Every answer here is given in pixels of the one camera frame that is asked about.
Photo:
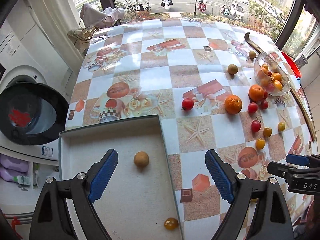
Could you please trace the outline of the far brown round fruit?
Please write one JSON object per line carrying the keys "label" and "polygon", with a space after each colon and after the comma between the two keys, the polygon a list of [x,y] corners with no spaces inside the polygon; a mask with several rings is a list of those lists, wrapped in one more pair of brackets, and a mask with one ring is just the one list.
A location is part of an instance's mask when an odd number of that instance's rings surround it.
{"label": "far brown round fruit", "polygon": [[255,51],[250,51],[248,55],[249,55],[249,58],[252,59],[252,60],[257,57],[257,54],[256,54]]}

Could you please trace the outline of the brown longan fruit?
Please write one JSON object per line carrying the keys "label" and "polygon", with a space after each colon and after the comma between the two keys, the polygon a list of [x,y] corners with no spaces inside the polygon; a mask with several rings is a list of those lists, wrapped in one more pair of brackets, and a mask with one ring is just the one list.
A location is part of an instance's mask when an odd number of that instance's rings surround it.
{"label": "brown longan fruit", "polygon": [[137,167],[146,167],[149,164],[149,155],[144,151],[139,151],[135,154],[133,162]]}

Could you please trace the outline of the brown round fruit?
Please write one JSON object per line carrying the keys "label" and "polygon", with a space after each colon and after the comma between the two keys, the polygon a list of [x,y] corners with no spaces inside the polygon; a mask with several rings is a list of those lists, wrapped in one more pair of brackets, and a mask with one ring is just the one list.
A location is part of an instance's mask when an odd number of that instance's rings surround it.
{"label": "brown round fruit", "polygon": [[255,51],[250,51],[248,55],[249,55],[249,58],[252,59],[252,60],[257,57],[257,54],[256,54]]}
{"label": "brown round fruit", "polygon": [[227,68],[227,72],[230,75],[235,75],[238,72],[238,67],[235,64],[230,64]]}

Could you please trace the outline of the yellow cherry tomato front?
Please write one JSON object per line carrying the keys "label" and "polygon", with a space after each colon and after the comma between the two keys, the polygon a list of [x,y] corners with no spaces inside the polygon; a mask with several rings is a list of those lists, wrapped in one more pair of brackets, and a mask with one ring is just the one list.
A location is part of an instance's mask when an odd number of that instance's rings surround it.
{"label": "yellow cherry tomato front", "polygon": [[257,150],[262,150],[265,147],[266,141],[264,138],[259,138],[255,142],[255,148]]}

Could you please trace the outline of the yellow cherry tomato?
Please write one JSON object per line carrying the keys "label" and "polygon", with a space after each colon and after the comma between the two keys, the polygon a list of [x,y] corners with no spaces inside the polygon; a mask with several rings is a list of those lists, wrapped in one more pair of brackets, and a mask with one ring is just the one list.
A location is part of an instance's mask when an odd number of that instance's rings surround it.
{"label": "yellow cherry tomato", "polygon": [[265,147],[266,141],[264,138],[259,138],[255,142],[255,148],[257,150],[262,150]]}
{"label": "yellow cherry tomato", "polygon": [[272,135],[272,128],[270,127],[265,127],[263,130],[263,136],[265,138],[269,138]]}

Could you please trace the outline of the front large orange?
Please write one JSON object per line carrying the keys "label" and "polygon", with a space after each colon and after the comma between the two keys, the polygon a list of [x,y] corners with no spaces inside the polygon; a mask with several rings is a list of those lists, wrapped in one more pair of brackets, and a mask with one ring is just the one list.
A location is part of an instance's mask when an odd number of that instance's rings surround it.
{"label": "front large orange", "polygon": [[238,114],[242,110],[242,100],[236,95],[228,95],[224,101],[225,110],[229,114]]}

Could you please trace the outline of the white washing machine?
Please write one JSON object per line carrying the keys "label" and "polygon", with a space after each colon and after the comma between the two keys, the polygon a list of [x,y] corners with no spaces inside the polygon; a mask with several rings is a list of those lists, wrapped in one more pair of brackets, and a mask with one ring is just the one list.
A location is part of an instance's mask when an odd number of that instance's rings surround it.
{"label": "white washing machine", "polygon": [[18,0],[1,26],[1,154],[27,161],[31,184],[1,178],[5,214],[33,212],[45,179],[58,176],[71,74],[28,0]]}

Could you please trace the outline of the curved wooden chair back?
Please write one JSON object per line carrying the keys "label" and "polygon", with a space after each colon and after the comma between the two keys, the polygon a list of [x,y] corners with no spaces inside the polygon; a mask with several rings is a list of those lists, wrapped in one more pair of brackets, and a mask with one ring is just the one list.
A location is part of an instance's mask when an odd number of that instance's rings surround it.
{"label": "curved wooden chair back", "polygon": [[[302,115],[304,117],[305,123],[309,129],[311,140],[314,142],[316,140],[316,132],[314,124],[308,114],[308,111],[303,105],[301,97],[298,95],[295,86],[292,83],[291,78],[284,72],[279,63],[271,56],[265,53],[256,43],[254,43],[250,37],[250,32],[245,33],[245,41],[249,44],[253,50],[257,52],[256,58],[253,60],[254,63],[254,74],[257,82],[261,85],[271,96],[283,96],[290,92],[298,104]],[[274,76],[269,76],[268,72],[278,73],[281,80],[281,89],[274,85]]]}

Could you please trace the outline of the amber cherry tomato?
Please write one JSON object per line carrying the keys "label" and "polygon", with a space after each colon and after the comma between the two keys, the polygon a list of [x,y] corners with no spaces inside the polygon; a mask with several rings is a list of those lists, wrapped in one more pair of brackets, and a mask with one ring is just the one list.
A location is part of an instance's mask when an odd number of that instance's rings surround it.
{"label": "amber cherry tomato", "polygon": [[169,217],[164,221],[164,227],[170,231],[178,228],[178,225],[179,225],[178,220],[174,217]]}

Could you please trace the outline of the checkered fruit-print tablecloth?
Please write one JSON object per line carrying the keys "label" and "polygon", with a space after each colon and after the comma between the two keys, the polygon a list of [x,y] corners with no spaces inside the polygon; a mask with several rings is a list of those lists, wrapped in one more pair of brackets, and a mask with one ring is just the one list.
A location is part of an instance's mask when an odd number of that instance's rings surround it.
{"label": "checkered fruit-print tablecloth", "polygon": [[[215,149],[221,159],[253,179],[266,180],[267,165],[288,153],[318,152],[291,94],[268,96],[267,109],[249,114],[249,89],[257,84],[247,29],[193,19],[148,20],[96,33],[78,75],[67,129],[157,114],[169,157],[172,182],[185,239],[210,239],[228,209],[205,166]],[[230,64],[238,67],[230,75]],[[242,100],[229,114],[228,95]],[[182,101],[193,99],[190,111]],[[258,118],[261,129],[251,131]],[[278,131],[284,122],[284,131]],[[265,127],[272,128],[269,138]],[[255,148],[259,138],[266,141]]]}

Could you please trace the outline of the white cloth pile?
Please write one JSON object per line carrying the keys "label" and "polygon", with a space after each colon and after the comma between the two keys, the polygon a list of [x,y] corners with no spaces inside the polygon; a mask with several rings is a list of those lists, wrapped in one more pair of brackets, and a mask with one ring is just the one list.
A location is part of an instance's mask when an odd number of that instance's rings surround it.
{"label": "white cloth pile", "polygon": [[80,18],[83,20],[85,27],[97,27],[99,29],[114,26],[117,20],[121,20],[124,16],[125,10],[123,8],[108,7],[103,11],[99,11],[89,3],[83,4],[80,11]]}

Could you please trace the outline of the stemmed red cherry tomato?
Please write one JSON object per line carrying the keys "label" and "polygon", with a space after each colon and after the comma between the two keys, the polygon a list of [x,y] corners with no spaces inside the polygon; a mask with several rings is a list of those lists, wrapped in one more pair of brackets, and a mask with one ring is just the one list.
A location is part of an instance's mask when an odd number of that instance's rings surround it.
{"label": "stemmed red cherry tomato", "polygon": [[251,131],[253,133],[257,133],[260,131],[260,129],[261,129],[261,121],[258,118],[256,118],[251,123]]}

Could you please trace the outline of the rear large orange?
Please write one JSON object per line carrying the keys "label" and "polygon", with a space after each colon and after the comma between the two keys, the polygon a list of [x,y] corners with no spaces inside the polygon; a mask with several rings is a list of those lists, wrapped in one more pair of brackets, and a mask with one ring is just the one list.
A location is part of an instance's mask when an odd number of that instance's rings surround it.
{"label": "rear large orange", "polygon": [[259,102],[264,99],[265,90],[260,85],[252,85],[249,89],[248,96],[254,102]]}

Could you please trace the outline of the near brown round fruit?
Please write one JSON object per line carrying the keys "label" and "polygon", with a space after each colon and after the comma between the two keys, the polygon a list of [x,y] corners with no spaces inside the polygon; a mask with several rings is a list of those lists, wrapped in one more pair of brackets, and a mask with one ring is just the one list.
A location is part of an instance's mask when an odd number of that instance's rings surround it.
{"label": "near brown round fruit", "polygon": [[227,68],[227,72],[230,75],[235,75],[238,72],[238,67],[235,64],[230,64]]}

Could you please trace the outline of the large red tomato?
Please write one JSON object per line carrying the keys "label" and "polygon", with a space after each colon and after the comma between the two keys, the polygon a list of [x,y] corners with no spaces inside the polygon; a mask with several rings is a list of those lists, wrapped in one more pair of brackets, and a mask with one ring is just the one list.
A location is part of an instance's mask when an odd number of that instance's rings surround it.
{"label": "large red tomato", "polygon": [[182,101],[182,110],[184,111],[190,111],[194,107],[194,101],[190,98],[185,98]]}

